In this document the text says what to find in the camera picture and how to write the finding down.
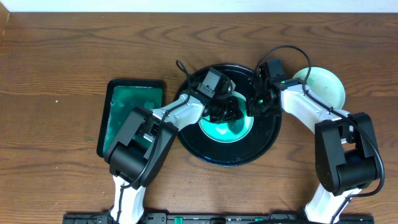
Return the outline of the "mint plate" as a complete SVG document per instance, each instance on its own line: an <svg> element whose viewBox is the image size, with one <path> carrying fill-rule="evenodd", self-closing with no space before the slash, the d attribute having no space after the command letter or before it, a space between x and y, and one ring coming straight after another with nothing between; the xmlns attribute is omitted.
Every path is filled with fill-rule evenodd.
<svg viewBox="0 0 398 224"><path fill-rule="evenodd" d="M342 109L345 103L346 93L342 82L325 68L311 68L306 89L310 89L311 96L324 100L324 105L329 103L334 108Z"/></svg>
<svg viewBox="0 0 398 224"><path fill-rule="evenodd" d="M198 124L200 129L210 139L220 143L232 143L241 140L245 137L252 129L254 124L254 118L246 114L246 98L238 93L234 92L233 96L238 99L239 109L243 113L241 119L228 122L215 124L207 121L208 117L199 120Z"/></svg>

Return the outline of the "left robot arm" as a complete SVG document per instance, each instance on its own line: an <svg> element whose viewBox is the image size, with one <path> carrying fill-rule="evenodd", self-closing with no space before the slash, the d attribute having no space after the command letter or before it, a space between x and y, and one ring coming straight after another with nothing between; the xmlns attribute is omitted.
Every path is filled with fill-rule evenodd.
<svg viewBox="0 0 398 224"><path fill-rule="evenodd" d="M184 93L162 108L131 110L103 154L116 187L111 223L142 218L146 187L159 173L176 133L199 122L204 109L197 93Z"/></svg>

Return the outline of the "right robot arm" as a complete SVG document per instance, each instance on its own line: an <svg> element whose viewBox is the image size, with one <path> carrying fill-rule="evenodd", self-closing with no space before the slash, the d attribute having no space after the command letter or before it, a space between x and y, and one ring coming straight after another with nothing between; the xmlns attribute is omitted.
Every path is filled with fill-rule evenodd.
<svg viewBox="0 0 398 224"><path fill-rule="evenodd" d="M255 79L247 108L250 116L284 111L314 134L315 170L320 185L303 210L308 221L337 223L353 198L381 191L385 168L368 114L335 108L300 78Z"/></svg>

